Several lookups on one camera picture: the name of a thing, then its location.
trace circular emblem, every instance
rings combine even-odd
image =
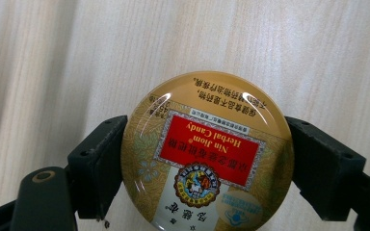
[[[215,201],[220,185],[212,167],[195,162],[178,171],[173,187],[182,203],[200,208]]]

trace gold tin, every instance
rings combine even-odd
[[[294,165],[273,100],[213,71],[153,90],[131,116],[121,153],[132,201],[160,230],[256,230],[287,194]]]

